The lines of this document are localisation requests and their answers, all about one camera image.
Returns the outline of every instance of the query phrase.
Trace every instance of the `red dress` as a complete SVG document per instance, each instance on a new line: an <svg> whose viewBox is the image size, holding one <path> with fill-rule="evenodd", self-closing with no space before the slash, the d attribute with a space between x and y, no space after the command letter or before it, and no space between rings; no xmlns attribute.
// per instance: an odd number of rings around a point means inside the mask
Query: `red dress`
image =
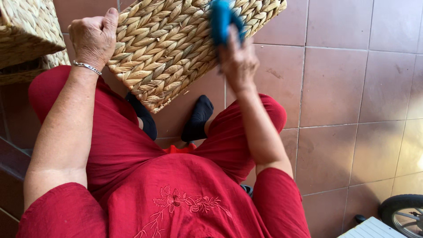
<svg viewBox="0 0 423 238"><path fill-rule="evenodd" d="M29 96L41 122L70 67L38 76ZM286 114L261 95L275 127ZM140 129L131 106L99 78L88 189L51 189L22 215L17 237L310 237L301 196L283 171L257 176L251 199L239 186L254 162L235 102L221 112L209 138L189 154L167 155Z"/></svg>

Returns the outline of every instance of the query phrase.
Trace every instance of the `red plastic object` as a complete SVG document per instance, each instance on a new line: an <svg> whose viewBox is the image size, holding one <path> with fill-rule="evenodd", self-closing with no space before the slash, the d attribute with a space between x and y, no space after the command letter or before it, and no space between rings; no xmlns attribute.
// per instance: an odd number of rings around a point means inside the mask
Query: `red plastic object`
<svg viewBox="0 0 423 238"><path fill-rule="evenodd" d="M189 153L189 152L195 150L196 148L197 147L195 146L194 143L190 143L187 147L182 148L182 149L178 149L178 148L176 148L176 146L171 145L169 148L163 149L163 150L168 154L186 154L186 153Z"/></svg>

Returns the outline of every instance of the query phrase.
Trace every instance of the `wheel spokes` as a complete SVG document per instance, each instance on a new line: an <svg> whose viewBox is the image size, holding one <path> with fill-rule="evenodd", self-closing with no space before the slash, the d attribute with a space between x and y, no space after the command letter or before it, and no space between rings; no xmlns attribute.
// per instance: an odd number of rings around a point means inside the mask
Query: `wheel spokes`
<svg viewBox="0 0 423 238"><path fill-rule="evenodd" d="M409 217L409 218L414 219L414 220L416 220L416 221L420 221L420 218L419 218L419 217L417 217L417 216L413 216L413 215L411 215L411 214L402 213L402 212L396 212L395 214L396 214L396 215L400 215L400 216L406 216L406 217Z"/></svg>
<svg viewBox="0 0 423 238"><path fill-rule="evenodd" d="M406 228L406 227L413 226L413 225L417 225L417 221L412 221L412 222L403 224L403 225L401 225L401 227Z"/></svg>

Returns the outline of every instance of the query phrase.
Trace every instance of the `blue cloth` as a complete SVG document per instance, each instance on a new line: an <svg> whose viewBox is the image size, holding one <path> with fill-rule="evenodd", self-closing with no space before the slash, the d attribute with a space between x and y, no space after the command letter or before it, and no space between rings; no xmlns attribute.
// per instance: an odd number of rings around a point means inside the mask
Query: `blue cloth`
<svg viewBox="0 0 423 238"><path fill-rule="evenodd" d="M211 35L214 45L226 45L228 38L228 26L235 24L238 28L239 39L244 41L245 32L242 32L244 24L235 16L234 12L229 8L229 2L226 0L212 0L211 2Z"/></svg>

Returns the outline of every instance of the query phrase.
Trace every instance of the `red pants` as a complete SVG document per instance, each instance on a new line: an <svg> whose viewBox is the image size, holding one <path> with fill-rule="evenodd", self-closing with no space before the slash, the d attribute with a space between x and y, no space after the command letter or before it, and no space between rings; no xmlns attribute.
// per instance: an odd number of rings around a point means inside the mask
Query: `red pants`
<svg viewBox="0 0 423 238"><path fill-rule="evenodd" d="M41 123L57 99L70 66L58 66L37 76L29 87L29 100ZM260 95L278 132L286 112L273 98ZM132 106L113 92L100 76L97 81L93 135L87 163L88 189L99 200L138 166L165 152L138 127ZM209 137L191 154L219 165L236 183L241 183L254 161L248 150L239 106L235 101L213 120Z"/></svg>

